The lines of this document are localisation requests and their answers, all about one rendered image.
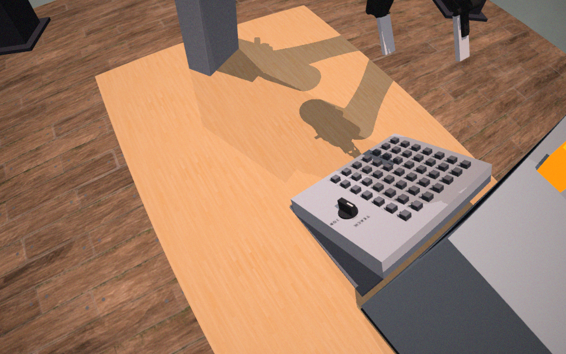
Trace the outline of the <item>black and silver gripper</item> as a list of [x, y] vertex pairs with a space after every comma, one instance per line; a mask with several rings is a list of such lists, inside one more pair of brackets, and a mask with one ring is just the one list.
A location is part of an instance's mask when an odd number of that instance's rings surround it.
[[[390, 8], [394, 0], [367, 0], [366, 12], [374, 15], [378, 25], [381, 53], [395, 51]], [[443, 0], [453, 11], [453, 31], [456, 61], [463, 61], [470, 56], [469, 49], [469, 12], [480, 7], [481, 0]]]

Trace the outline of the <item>grey control console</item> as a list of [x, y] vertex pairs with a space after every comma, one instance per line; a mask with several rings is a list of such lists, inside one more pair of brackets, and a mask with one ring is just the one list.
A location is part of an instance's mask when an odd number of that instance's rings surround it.
[[[363, 297], [491, 171], [394, 133], [290, 209]], [[396, 354], [566, 354], [566, 115], [506, 175], [361, 306]]]

